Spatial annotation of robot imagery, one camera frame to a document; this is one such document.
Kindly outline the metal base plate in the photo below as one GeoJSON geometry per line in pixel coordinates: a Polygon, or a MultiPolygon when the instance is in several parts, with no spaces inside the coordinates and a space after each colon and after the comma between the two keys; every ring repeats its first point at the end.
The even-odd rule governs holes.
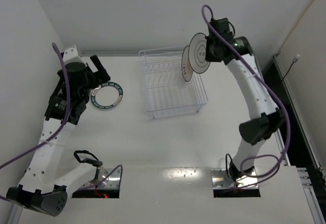
{"type": "Polygon", "coordinates": [[[113,169],[101,169],[99,170],[97,179],[92,180],[90,182],[85,183],[82,185],[79,190],[89,190],[91,189],[89,186],[93,186],[95,184],[98,184],[98,189],[100,190],[116,190],[119,188],[119,182],[120,182],[120,173],[121,170],[117,169],[115,170],[109,177],[108,174],[113,169]]]}
{"type": "Polygon", "coordinates": [[[259,189],[258,179],[242,176],[233,181],[228,177],[225,168],[211,169],[212,187],[214,190],[225,190],[228,188],[259,189]]]}

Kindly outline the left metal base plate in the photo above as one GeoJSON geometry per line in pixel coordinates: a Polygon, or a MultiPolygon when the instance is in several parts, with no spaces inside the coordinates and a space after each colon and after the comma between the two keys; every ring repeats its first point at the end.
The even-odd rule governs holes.
{"type": "Polygon", "coordinates": [[[117,169],[115,170],[109,177],[108,174],[113,169],[101,169],[99,170],[97,179],[92,180],[90,182],[85,183],[82,185],[79,190],[89,190],[91,189],[89,186],[93,186],[95,184],[98,184],[98,189],[100,190],[116,190],[119,188],[119,182],[120,182],[120,173],[121,170],[117,169]]]}

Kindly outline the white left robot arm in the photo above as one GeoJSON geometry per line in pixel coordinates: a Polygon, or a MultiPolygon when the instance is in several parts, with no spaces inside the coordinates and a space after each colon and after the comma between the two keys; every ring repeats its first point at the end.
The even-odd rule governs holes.
{"type": "Polygon", "coordinates": [[[85,184],[99,184],[103,163],[95,156],[78,159],[79,165],[66,175],[56,178],[57,169],[68,137],[76,128],[87,108],[91,90],[110,80],[97,56],[91,61],[98,69],[93,72],[82,61],[76,46],[60,52],[53,48],[62,63],[59,82],[45,112],[43,129],[33,158],[17,186],[10,187],[6,198],[32,211],[58,216],[67,200],[85,184]]]}

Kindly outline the grey rimmed white plate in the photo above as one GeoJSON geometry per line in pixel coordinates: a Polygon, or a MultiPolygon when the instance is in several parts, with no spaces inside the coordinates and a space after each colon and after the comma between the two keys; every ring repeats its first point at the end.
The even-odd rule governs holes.
{"type": "Polygon", "coordinates": [[[210,62],[206,61],[206,38],[204,33],[196,33],[190,43],[188,59],[193,71],[202,74],[207,71],[210,62]]]}

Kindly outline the dark green rimmed plate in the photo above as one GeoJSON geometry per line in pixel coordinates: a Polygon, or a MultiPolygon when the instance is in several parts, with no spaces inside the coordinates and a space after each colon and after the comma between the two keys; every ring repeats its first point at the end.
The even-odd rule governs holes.
{"type": "Polygon", "coordinates": [[[116,82],[109,81],[92,90],[90,101],[97,109],[109,110],[122,101],[123,95],[122,87],[116,82]]]}

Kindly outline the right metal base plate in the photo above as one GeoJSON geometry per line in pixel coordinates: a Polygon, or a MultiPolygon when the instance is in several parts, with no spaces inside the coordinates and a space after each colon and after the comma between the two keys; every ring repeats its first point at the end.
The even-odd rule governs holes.
{"type": "Polygon", "coordinates": [[[242,176],[233,181],[228,177],[225,168],[211,169],[212,187],[214,190],[225,190],[228,188],[259,189],[258,179],[242,176]]]}

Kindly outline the aluminium frame rail right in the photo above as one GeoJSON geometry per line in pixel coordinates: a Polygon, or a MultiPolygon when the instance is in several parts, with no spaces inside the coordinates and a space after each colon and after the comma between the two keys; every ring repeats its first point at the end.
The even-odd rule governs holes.
{"type": "Polygon", "coordinates": [[[282,74],[278,55],[275,55],[270,66],[265,70],[264,77],[289,113],[291,141],[287,151],[288,162],[296,166],[300,176],[303,176],[303,189],[314,221],[325,223],[325,167],[317,159],[317,154],[286,86],[285,77],[288,73],[286,71],[285,74],[282,74]]]}

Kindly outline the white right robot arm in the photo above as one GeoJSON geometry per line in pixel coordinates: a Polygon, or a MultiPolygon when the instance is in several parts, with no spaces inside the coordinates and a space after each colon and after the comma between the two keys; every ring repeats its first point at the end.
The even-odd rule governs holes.
{"type": "Polygon", "coordinates": [[[261,147],[284,123],[285,115],[261,83],[247,38],[235,38],[227,18],[212,18],[208,29],[205,59],[226,65],[236,79],[249,111],[250,120],[239,125],[241,142],[226,171],[229,178],[237,180],[252,172],[261,147]]]}

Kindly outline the orange sunburst pattern plate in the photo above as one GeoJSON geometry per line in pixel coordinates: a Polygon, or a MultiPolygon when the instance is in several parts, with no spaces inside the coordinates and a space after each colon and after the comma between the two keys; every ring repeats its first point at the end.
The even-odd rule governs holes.
{"type": "Polygon", "coordinates": [[[182,58],[181,58],[182,76],[186,82],[189,82],[193,75],[193,69],[189,62],[188,50],[189,50],[189,46],[187,45],[183,50],[182,58]]]}

